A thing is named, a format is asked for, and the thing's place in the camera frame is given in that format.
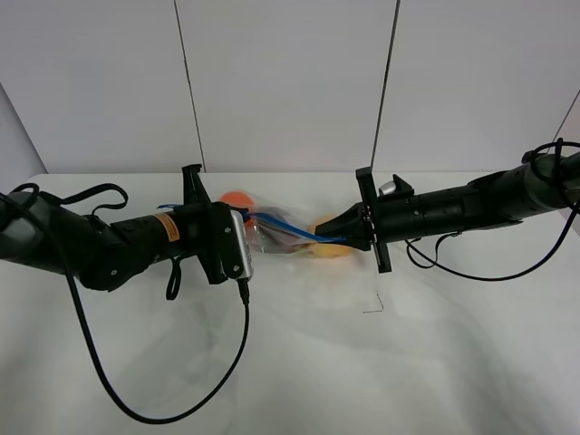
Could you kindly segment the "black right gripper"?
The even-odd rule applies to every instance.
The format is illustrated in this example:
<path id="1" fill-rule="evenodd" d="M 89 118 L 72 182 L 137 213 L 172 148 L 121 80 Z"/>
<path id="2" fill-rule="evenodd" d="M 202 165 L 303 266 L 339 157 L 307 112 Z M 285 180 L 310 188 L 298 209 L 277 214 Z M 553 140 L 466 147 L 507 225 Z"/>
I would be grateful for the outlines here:
<path id="1" fill-rule="evenodd" d="M 457 191 L 438 190 L 416 195 L 409 183 L 394 175 L 395 191 L 380 196 L 371 168 L 358 169 L 355 175 L 362 204 L 356 203 L 317 226 L 314 233 L 336 245 L 362 252 L 370 251 L 373 246 L 379 272 L 392 270 L 390 243 L 462 230 L 462 201 Z M 365 238 L 365 229 L 371 241 Z"/>

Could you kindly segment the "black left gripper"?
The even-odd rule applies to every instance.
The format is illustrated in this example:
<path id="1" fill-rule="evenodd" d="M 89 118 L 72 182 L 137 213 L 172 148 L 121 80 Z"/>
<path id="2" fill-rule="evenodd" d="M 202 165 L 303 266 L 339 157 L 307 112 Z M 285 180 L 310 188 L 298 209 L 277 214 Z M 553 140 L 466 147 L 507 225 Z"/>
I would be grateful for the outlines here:
<path id="1" fill-rule="evenodd" d="M 196 256 L 211 285 L 238 279 L 238 252 L 230 208 L 212 202 L 200 178 L 201 165 L 181 169 L 183 202 L 176 217 L 184 230 L 180 242 L 185 254 Z"/>

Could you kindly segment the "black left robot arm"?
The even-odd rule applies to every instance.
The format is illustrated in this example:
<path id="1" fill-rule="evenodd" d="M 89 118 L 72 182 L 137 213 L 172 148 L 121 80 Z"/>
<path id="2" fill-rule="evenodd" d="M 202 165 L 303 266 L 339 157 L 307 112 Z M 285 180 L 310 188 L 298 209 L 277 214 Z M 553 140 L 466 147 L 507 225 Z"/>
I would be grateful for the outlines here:
<path id="1" fill-rule="evenodd" d="M 177 297 L 181 262 L 199 260 L 210 284 L 252 275 L 247 244 L 248 224 L 264 223 L 281 230 L 299 245 L 370 247 L 360 229 L 322 233 L 294 227 L 276 215 L 240 203 L 209 198 L 198 165 L 183 168 L 183 200 L 160 212 L 110 224 L 95 211 L 80 215 L 68 209 L 104 192 L 122 200 L 108 206 L 125 208 L 128 193 L 103 183 L 67 198 L 26 183 L 1 197 L 2 259 L 79 280 L 87 289 L 111 292 L 150 266 L 168 260 L 171 272 L 166 297 Z"/>

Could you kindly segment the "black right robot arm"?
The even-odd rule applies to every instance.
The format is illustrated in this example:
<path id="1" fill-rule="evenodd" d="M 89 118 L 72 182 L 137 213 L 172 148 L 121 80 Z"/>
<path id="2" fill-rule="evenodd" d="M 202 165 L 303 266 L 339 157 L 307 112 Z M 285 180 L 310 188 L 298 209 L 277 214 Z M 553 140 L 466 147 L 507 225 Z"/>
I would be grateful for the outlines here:
<path id="1" fill-rule="evenodd" d="M 379 194 L 369 167 L 356 170 L 355 177 L 361 201 L 315 233 L 362 251 L 373 249 L 382 273 L 392 269 L 390 243 L 514 226 L 579 199 L 578 154 L 562 157 L 546 147 L 528 152 L 512 170 L 423 194 L 399 176 L 392 178 L 392 193 Z"/>

